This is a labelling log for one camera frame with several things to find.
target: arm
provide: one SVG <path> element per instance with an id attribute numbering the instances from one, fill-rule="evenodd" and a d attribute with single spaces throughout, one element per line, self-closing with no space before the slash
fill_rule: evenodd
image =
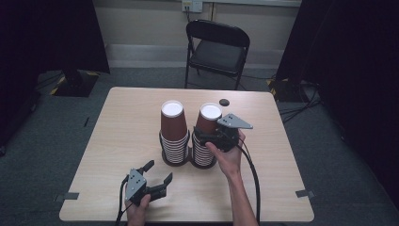
<path id="1" fill-rule="evenodd" d="M 140 202 L 139 206 L 135 206 L 130 201 L 126 201 L 126 215 L 128 226 L 144 226 L 146 223 L 146 210 L 149 207 L 151 195 L 145 195 Z"/>
<path id="2" fill-rule="evenodd" d="M 241 131 L 239 134 L 241 140 L 246 138 Z M 217 158 L 220 169 L 226 175 L 230 189 L 233 225 L 258 225 L 241 177 L 241 151 L 234 147 L 229 152 L 223 153 L 211 142 L 205 145 Z"/>

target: table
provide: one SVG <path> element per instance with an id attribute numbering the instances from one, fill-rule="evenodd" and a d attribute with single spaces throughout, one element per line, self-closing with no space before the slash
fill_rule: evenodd
<path id="1" fill-rule="evenodd" d="M 66 200 L 59 216 L 66 221 L 114 221 L 119 208 L 120 183 L 130 168 L 154 160 L 146 173 L 147 186 L 156 186 L 170 172 L 173 181 L 165 198 L 150 203 L 148 222 L 232 221 L 227 180 L 218 164 L 197 169 L 190 163 L 171 167 L 164 163 L 158 133 L 161 105 L 178 100 L 184 105 L 187 126 L 193 131 L 200 106 L 228 99 L 223 115 L 233 113 L 253 125 L 243 130 L 261 187 L 261 221 L 312 221 L 308 197 L 282 125 L 273 96 L 268 92 L 112 88 L 105 100 L 69 192 L 77 200 Z M 256 210 L 253 177 L 243 156 L 242 175 L 247 195 Z"/>

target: person's hand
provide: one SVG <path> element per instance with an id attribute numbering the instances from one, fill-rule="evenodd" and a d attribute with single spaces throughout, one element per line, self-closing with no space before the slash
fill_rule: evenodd
<path id="1" fill-rule="evenodd" d="M 241 140 L 244 141 L 246 136 L 241 132 L 241 130 L 238 130 L 238 134 L 240 137 L 238 145 L 242 147 L 243 142 Z M 233 176 L 240 175 L 241 151 L 237 147 L 233 147 L 228 152 L 223 153 L 215 146 L 215 144 L 211 142 L 206 142 L 205 146 L 216 157 L 217 161 L 219 162 L 220 169 L 228 179 L 231 179 Z"/>
<path id="2" fill-rule="evenodd" d="M 146 223 L 146 210 L 149 207 L 150 200 L 151 195 L 147 194 L 141 199 L 139 206 L 130 201 L 125 202 L 128 226 L 143 226 Z"/>

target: black chair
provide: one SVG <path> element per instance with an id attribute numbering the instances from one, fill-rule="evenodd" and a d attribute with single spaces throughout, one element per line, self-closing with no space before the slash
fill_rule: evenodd
<path id="1" fill-rule="evenodd" d="M 187 63 L 184 88 L 188 84 L 189 68 L 237 77 L 240 84 L 247 59 L 249 36 L 242 29 L 205 20 L 189 22 L 185 28 L 188 37 Z M 199 41 L 195 46 L 194 39 Z"/>

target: chair backrest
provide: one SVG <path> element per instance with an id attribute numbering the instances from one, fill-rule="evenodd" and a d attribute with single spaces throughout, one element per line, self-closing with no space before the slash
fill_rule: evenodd
<path id="1" fill-rule="evenodd" d="M 189 40 L 194 37 L 201 40 L 246 48 L 248 48 L 250 44 L 249 36 L 242 29 L 236 26 L 220 24 L 212 21 L 192 21 L 188 23 L 185 31 L 187 32 Z"/>

